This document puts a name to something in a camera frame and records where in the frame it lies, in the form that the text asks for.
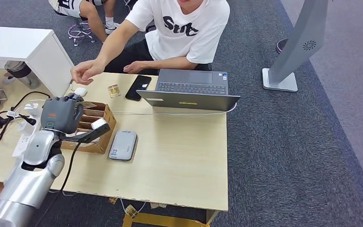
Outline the person's right hand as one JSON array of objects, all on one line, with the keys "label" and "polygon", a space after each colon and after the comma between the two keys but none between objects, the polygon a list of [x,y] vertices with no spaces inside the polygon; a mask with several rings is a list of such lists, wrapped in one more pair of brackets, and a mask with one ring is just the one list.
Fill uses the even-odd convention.
[{"label": "person's right hand", "polygon": [[89,85],[94,80],[93,77],[103,73],[105,65],[97,60],[89,60],[74,66],[70,72],[72,80],[77,84]]}]

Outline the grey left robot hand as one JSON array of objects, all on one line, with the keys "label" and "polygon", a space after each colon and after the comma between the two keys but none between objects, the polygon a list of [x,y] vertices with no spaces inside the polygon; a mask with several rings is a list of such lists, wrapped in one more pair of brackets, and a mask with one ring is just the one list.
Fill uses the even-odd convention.
[{"label": "grey left robot hand", "polygon": [[80,95],[74,93],[47,99],[41,115],[42,129],[74,133],[83,114],[83,101]]}]

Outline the person's left hand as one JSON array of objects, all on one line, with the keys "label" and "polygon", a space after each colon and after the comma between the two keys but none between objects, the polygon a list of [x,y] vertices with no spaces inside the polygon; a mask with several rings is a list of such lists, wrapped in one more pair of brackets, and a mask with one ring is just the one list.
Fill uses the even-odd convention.
[{"label": "person's left hand", "polygon": [[123,68],[123,72],[128,74],[137,74],[146,68],[146,61],[134,61],[131,64],[126,65]]}]

